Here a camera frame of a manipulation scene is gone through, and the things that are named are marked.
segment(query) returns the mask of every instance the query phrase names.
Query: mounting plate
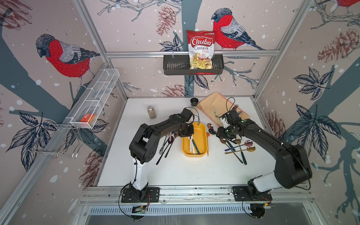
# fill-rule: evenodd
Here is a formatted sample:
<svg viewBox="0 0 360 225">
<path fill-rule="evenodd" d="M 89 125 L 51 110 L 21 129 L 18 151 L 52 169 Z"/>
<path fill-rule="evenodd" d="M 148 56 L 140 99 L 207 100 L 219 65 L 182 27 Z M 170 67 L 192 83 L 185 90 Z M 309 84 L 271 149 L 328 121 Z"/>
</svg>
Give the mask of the mounting plate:
<svg viewBox="0 0 360 225">
<path fill-rule="evenodd" d="M 150 194 L 150 202 L 159 202 L 159 193 L 160 193 L 160 188 L 148 188 L 146 195 Z M 137 201 L 136 198 L 134 198 L 133 194 L 130 191 L 130 188 L 125 188 L 122 193 L 121 202 L 136 203 L 139 201 Z M 142 202 L 149 202 L 149 197 L 146 196 Z"/>
<path fill-rule="evenodd" d="M 249 198 L 246 192 L 247 186 L 233 186 L 232 191 L 234 193 L 234 198 L 236 202 L 242 201 L 266 201 L 264 198 L 272 201 L 273 198 L 271 197 L 270 192 L 263 192 L 258 194 L 255 199 Z"/>
</svg>

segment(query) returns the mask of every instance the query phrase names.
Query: white table surface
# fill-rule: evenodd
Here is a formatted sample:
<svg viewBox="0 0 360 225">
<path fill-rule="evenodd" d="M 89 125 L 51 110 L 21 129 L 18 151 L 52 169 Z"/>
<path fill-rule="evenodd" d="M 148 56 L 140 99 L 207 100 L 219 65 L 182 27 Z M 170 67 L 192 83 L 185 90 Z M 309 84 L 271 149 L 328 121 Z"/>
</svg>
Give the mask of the white table surface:
<svg viewBox="0 0 360 225">
<path fill-rule="evenodd" d="M 235 103 L 262 127 L 251 99 L 249 97 L 235 99 Z M 148 105 L 155 108 L 156 119 L 149 118 Z M 171 114 L 181 113 L 183 108 L 190 106 L 190 98 L 128 99 L 98 186 L 123 186 L 131 181 L 134 163 L 129 145 L 141 124 L 157 124 L 168 119 Z M 198 111 L 201 123 L 205 126 L 207 123 L 212 123 L 217 130 L 218 126 L 200 110 Z M 160 139 L 156 155 L 147 165 L 149 185 L 247 184 L 248 180 L 268 174 L 275 168 L 275 159 L 256 143 L 254 143 L 256 151 L 244 152 L 247 165 L 240 163 L 233 154 L 224 154 L 224 149 L 228 147 L 222 144 L 216 135 L 210 135 L 208 138 L 209 156 L 197 158 L 185 156 L 181 149 L 181 138 L 176 138 L 167 158 L 163 156 L 156 165 L 164 138 Z"/>
</svg>

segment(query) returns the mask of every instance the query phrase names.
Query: wall-mounted shelf basket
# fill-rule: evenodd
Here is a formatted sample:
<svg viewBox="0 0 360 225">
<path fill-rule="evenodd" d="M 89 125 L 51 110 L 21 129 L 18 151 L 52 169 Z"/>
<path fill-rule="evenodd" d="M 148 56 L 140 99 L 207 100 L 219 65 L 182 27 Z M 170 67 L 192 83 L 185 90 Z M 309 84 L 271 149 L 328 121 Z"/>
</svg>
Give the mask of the wall-mounted shelf basket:
<svg viewBox="0 0 360 225">
<path fill-rule="evenodd" d="M 71 125 L 92 129 L 118 78 L 119 72 L 117 69 L 104 69 L 100 78 L 73 116 L 70 122 Z"/>
<path fill-rule="evenodd" d="M 212 59 L 212 69 L 190 69 L 188 55 L 164 55 L 165 75 L 220 75 L 224 70 L 222 55 L 215 55 Z"/>
</svg>

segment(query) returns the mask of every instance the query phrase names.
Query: white wire basket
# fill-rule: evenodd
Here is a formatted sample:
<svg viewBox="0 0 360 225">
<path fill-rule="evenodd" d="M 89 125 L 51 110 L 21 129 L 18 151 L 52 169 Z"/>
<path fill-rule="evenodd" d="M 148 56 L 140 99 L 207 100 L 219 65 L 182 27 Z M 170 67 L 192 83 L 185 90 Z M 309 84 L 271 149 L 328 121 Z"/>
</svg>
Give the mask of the white wire basket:
<svg viewBox="0 0 360 225">
<path fill-rule="evenodd" d="M 119 78 L 117 69 L 104 69 L 80 108 L 71 120 L 71 125 L 92 129 Z"/>
</svg>

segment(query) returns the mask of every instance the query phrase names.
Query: orange box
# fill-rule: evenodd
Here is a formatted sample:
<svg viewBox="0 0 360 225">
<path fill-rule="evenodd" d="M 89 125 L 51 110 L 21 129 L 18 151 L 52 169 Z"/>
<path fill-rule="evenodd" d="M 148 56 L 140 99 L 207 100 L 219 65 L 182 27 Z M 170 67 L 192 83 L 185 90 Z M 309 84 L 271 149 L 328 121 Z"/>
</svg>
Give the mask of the orange box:
<svg viewBox="0 0 360 225">
<path fill-rule="evenodd" d="M 85 116 L 80 120 L 80 122 L 91 124 L 95 119 L 94 114 L 85 114 Z"/>
</svg>

